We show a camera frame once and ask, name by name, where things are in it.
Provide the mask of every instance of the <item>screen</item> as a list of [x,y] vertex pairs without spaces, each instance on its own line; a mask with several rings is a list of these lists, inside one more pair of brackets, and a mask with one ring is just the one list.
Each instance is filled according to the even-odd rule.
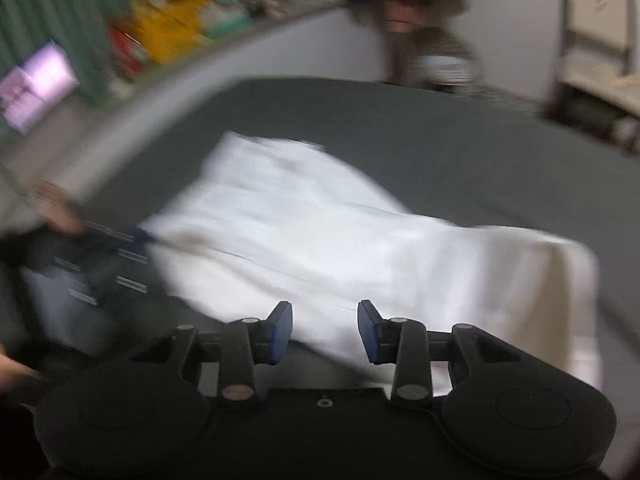
[[48,43],[0,81],[2,116],[9,126],[26,133],[77,86],[65,51]]

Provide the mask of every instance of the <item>chair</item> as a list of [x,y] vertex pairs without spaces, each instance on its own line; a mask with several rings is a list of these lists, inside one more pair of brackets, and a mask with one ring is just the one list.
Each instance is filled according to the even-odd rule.
[[630,75],[635,42],[635,0],[564,0],[556,118],[566,122],[579,92],[640,118],[640,78]]

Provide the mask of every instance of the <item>white cloth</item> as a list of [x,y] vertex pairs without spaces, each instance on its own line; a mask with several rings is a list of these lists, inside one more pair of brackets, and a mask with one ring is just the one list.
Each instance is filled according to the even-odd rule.
[[[356,308],[429,330],[479,326],[599,386],[590,251],[510,227],[460,228],[409,213],[319,146],[227,133],[202,176],[144,226],[173,293],[222,321],[294,307],[293,337],[389,383]],[[443,393],[444,370],[434,372]]]

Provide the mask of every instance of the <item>chair backrest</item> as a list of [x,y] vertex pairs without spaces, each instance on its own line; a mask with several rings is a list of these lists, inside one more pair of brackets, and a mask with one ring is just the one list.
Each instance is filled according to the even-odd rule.
[[583,38],[630,58],[636,42],[635,0],[564,0],[565,43]]

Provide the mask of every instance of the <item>chair seat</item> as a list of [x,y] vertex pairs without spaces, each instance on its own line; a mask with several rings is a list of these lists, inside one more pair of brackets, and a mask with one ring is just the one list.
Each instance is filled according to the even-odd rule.
[[610,64],[581,56],[565,56],[560,60],[558,80],[640,118],[638,80],[625,83],[620,71]]

